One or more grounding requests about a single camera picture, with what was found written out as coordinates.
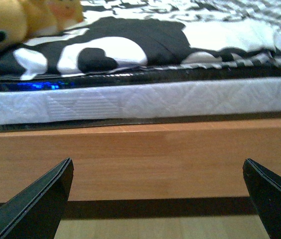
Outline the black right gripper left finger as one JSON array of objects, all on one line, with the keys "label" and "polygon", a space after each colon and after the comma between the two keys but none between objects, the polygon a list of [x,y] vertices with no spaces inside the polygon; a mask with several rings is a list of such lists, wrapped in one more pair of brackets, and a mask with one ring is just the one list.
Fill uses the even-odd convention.
[{"label": "black right gripper left finger", "polygon": [[0,239],[52,239],[65,211],[74,165],[67,158],[0,207]]}]

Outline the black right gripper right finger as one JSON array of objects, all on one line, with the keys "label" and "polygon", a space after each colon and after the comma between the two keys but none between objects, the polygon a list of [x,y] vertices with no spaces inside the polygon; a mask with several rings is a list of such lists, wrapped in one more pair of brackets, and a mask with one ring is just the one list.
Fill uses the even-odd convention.
[{"label": "black right gripper right finger", "polygon": [[281,176],[248,158],[243,177],[267,234],[271,239],[281,239]]}]

